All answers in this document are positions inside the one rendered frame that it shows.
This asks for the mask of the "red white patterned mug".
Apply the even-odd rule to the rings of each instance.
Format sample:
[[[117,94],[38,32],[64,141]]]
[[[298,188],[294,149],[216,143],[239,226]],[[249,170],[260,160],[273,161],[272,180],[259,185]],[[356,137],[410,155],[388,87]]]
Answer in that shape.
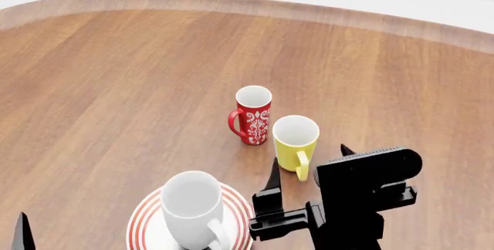
[[[271,92],[258,85],[242,87],[236,92],[237,108],[228,115],[230,130],[248,145],[261,145],[269,135]]]

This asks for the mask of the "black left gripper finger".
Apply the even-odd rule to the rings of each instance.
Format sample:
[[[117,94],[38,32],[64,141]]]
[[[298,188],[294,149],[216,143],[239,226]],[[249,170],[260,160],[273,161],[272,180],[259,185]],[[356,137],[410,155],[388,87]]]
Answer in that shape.
[[[12,239],[11,250],[36,250],[27,215],[20,212]]]

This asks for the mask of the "yellow and white mug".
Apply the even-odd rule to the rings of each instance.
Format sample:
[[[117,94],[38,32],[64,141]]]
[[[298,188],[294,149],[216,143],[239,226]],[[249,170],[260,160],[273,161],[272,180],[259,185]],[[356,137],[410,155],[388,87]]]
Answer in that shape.
[[[309,117],[288,115],[278,119],[272,137],[279,166],[295,172],[300,181],[307,180],[319,136],[320,128]]]

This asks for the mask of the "red striped white plate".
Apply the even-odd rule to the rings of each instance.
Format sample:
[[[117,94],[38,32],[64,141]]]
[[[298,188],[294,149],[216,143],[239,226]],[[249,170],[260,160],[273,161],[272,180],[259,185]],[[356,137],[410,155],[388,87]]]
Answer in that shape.
[[[249,234],[252,206],[233,187],[221,184],[223,226],[232,250],[250,250],[253,239]],[[161,210],[161,189],[151,192],[135,208],[127,224],[127,250],[184,250],[171,237]]]

